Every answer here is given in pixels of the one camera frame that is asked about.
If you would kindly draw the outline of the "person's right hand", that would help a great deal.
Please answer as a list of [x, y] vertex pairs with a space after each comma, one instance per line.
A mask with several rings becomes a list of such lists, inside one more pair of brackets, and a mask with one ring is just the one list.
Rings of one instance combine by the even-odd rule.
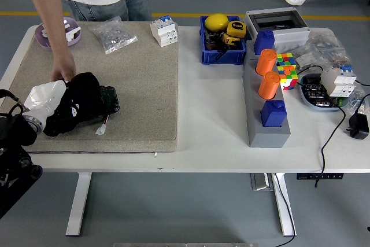
[[53, 58], [50, 81], [71, 81], [76, 75], [76, 64], [72, 53], [69, 50], [54, 52]]

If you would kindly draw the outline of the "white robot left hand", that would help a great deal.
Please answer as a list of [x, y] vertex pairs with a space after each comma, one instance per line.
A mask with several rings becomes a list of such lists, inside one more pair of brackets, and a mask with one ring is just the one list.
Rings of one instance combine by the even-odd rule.
[[66, 83], [63, 80], [33, 87], [24, 103], [28, 109], [23, 113], [26, 121], [35, 126], [38, 132], [43, 131], [47, 118], [54, 114], [65, 91]]

